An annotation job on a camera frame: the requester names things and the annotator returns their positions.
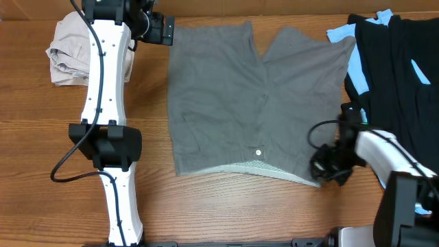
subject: black bracket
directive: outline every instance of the black bracket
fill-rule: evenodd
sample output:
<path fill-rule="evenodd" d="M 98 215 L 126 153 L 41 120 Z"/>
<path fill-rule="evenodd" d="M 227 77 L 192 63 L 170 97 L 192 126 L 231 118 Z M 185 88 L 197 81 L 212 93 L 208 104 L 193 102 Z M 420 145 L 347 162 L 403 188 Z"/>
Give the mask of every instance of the black bracket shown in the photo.
<path fill-rule="evenodd" d="M 89 128 L 86 123 L 70 124 L 70 140 L 78 143 Z M 105 167 L 120 167 L 127 172 L 131 163 L 140 159 L 142 135 L 140 130 L 127 126 L 97 126 L 79 150 L 100 171 Z"/>
<path fill-rule="evenodd" d="M 152 12 L 148 15 L 148 18 L 150 19 L 150 28 L 138 40 L 144 43 L 171 46 L 174 39 L 175 17 L 166 16 L 165 18 L 159 12 Z"/>
<path fill-rule="evenodd" d="M 321 247 L 323 246 L 323 238 L 298 238 L 293 239 L 292 247 Z"/>
<path fill-rule="evenodd" d="M 360 124 L 361 115 L 359 111 L 349 110 L 340 115 L 339 120 Z M 343 186 L 353 172 L 352 167 L 354 165 L 364 167 L 366 162 L 355 152 L 358 129 L 345 123 L 340 123 L 339 127 L 340 138 L 335 142 L 335 146 L 327 144 L 320 146 L 311 157 L 309 165 L 313 178 L 324 181 L 335 180 L 339 186 Z"/>

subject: folded beige garment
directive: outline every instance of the folded beige garment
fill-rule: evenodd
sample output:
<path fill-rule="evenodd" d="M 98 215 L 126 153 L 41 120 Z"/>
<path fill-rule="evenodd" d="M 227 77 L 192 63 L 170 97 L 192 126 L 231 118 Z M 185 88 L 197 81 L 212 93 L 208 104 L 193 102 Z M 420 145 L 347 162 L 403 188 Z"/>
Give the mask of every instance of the folded beige garment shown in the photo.
<path fill-rule="evenodd" d="M 51 81 L 57 86 L 88 85 L 90 41 L 88 28 L 77 12 L 68 14 L 56 25 L 54 41 L 46 50 L 50 59 Z M 134 52 L 127 50 L 125 82 L 130 81 Z"/>

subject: gray fabric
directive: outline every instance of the gray fabric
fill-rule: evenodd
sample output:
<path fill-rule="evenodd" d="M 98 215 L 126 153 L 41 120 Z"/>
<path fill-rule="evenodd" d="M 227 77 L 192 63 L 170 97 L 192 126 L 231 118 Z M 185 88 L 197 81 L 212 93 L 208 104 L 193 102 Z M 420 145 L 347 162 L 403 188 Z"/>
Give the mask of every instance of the gray fabric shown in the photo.
<path fill-rule="evenodd" d="M 327 43 L 285 27 L 260 59 L 251 23 L 177 27 L 168 75 L 176 173 L 261 161 L 313 181 L 307 131 L 340 112 L 354 46 L 353 37 Z M 313 135 L 315 143 L 334 138 L 335 126 Z"/>

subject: wood grain surface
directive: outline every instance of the wood grain surface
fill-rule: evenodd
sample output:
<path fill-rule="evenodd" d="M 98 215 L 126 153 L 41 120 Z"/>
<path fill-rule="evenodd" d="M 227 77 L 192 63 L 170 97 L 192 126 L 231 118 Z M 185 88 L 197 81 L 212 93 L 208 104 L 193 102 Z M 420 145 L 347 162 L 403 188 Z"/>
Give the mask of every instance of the wood grain surface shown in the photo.
<path fill-rule="evenodd" d="M 251 16 L 185 18 L 177 24 L 252 21 L 262 54 L 284 25 L 326 40 L 326 30 L 346 20 L 347 15 Z M 79 246 L 108 237 L 100 179 L 56 184 L 49 178 L 72 146 L 68 124 L 79 122 L 86 97 L 84 86 L 51 83 L 45 50 L 55 26 L 55 21 L 0 23 L 0 246 Z M 383 190 L 370 168 L 355 169 L 344 187 L 328 183 L 321 189 L 245 174 L 176 176 L 167 127 L 168 55 L 168 47 L 139 44 L 125 89 L 128 125 L 143 136 L 136 184 L 147 240 L 290 240 L 373 223 Z M 345 93 L 342 100 L 348 100 Z M 77 152 L 59 177 L 89 171 L 91 161 Z"/>
<path fill-rule="evenodd" d="M 75 0 L 81 8 L 81 0 Z M 391 9 L 439 11 L 432 0 L 160 0 L 155 11 L 178 17 L 349 14 Z M 0 0 L 0 19 L 59 21 L 73 11 L 67 0 Z"/>

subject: black cable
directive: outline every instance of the black cable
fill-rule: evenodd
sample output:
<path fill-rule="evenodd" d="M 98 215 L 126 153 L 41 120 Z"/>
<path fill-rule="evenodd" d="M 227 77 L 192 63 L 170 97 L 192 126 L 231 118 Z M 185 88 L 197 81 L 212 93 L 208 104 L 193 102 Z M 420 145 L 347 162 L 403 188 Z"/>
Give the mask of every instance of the black cable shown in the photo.
<path fill-rule="evenodd" d="M 325 125 L 325 124 L 339 124 L 340 122 L 342 122 L 342 121 L 340 121 L 340 120 L 328 120 L 328 121 L 322 121 L 322 122 L 317 123 L 316 125 L 312 126 L 312 127 L 308 130 L 308 134 L 307 134 L 307 141 L 308 141 L 308 144 L 309 144 L 311 147 L 313 147 L 313 148 L 315 148 L 315 149 L 317 149 L 317 150 L 320 149 L 320 147 L 316 146 L 316 145 L 311 141 L 311 134 L 312 134 L 312 132 L 313 132 L 318 126 L 322 126 L 322 125 Z"/>
<path fill-rule="evenodd" d="M 431 191 L 433 192 L 434 196 L 436 197 L 436 200 L 439 202 L 439 192 L 436 189 L 436 187 L 433 185 L 433 183 L 430 181 L 430 179 L 428 179 L 427 175 L 419 168 L 419 166 L 417 165 L 417 163 L 415 163 L 414 161 L 411 160 L 411 158 L 397 145 L 395 144 L 392 140 L 390 140 L 389 138 L 383 136 L 382 134 L 379 134 L 377 131 L 373 130 L 371 127 L 368 127 L 362 123 L 359 124 L 354 124 L 348 121 L 342 121 L 342 120 L 328 120 L 328 121 L 322 121 L 320 123 L 317 123 L 316 125 L 312 126 L 309 130 L 308 130 L 308 135 L 307 135 L 307 140 L 308 140 L 308 144 L 315 148 L 315 149 L 320 149 L 318 146 L 316 146 L 314 143 L 312 143 L 311 141 L 311 134 L 312 132 L 319 126 L 325 125 L 325 124 L 348 124 L 351 127 L 357 128 L 358 130 L 366 130 L 371 132 L 372 134 L 384 139 L 385 141 L 387 141 L 388 143 L 390 143 L 390 145 L 392 145 L 393 147 L 396 148 L 396 150 L 398 150 L 403 156 L 404 158 L 410 163 L 410 165 L 427 181 L 427 184 L 429 185 L 429 187 L 431 188 Z"/>
<path fill-rule="evenodd" d="M 93 119 L 93 122 L 92 122 L 90 128 L 85 133 L 85 135 L 76 143 L 76 145 L 74 145 L 73 148 L 71 148 L 70 151 L 68 151 L 67 154 L 64 155 L 64 157 L 62 157 L 62 159 L 58 162 L 58 164 L 56 164 L 56 166 L 52 169 L 52 172 L 50 173 L 50 179 L 52 181 L 54 181 L 55 183 L 67 183 L 67 182 L 71 182 L 74 180 L 86 178 L 89 176 L 95 176 L 95 175 L 102 175 L 102 176 L 108 177 L 110 179 L 110 183 L 112 184 L 112 187 L 113 187 L 114 192 L 115 192 L 117 226 L 119 227 L 119 232 L 121 233 L 123 246 L 126 247 L 125 236 L 123 235 L 122 224 L 121 224 L 122 221 L 121 221 L 120 213 L 119 213 L 119 196 L 117 195 L 116 182 L 115 182 L 115 179 L 110 174 L 108 174 L 106 172 L 89 172 L 89 173 L 81 174 L 81 175 L 74 176 L 71 178 L 61 178 L 61 179 L 55 178 L 55 173 L 58 171 L 58 169 L 60 169 L 61 165 L 64 164 L 64 162 L 82 145 L 82 143 L 88 138 L 88 136 L 95 129 L 97 120 L 99 119 L 99 113 L 100 113 L 101 102 L 102 102 L 102 90 L 104 87 L 104 53 L 102 52 L 102 46 L 99 42 L 99 39 L 97 37 L 95 30 L 93 29 L 91 24 L 86 20 L 85 16 L 82 14 L 81 10 L 76 5 L 75 1 L 70 0 L 70 3 L 75 8 L 76 12 L 81 16 L 81 19 L 86 23 L 87 27 L 90 29 L 91 34 L 93 35 L 93 38 L 95 38 L 95 40 L 96 40 L 97 49 L 99 51 L 99 66 L 100 66 L 99 92 L 98 92 L 98 96 L 97 96 L 97 107 L 96 107 L 95 118 Z"/>
<path fill-rule="evenodd" d="M 128 46 L 128 49 L 130 50 L 130 51 L 136 51 L 137 50 L 137 40 L 134 40 L 134 46 L 131 48 L 130 46 Z"/>
<path fill-rule="evenodd" d="M 338 176 L 345 175 L 345 174 L 349 174 L 349 173 L 351 173 L 351 172 L 352 172 L 351 169 L 346 169 L 346 170 L 344 170 L 344 171 L 336 172 L 336 173 L 334 173 L 334 175 L 329 176 L 329 177 L 324 178 L 324 179 L 326 179 L 326 180 L 333 180 L 333 179 L 337 178 Z"/>

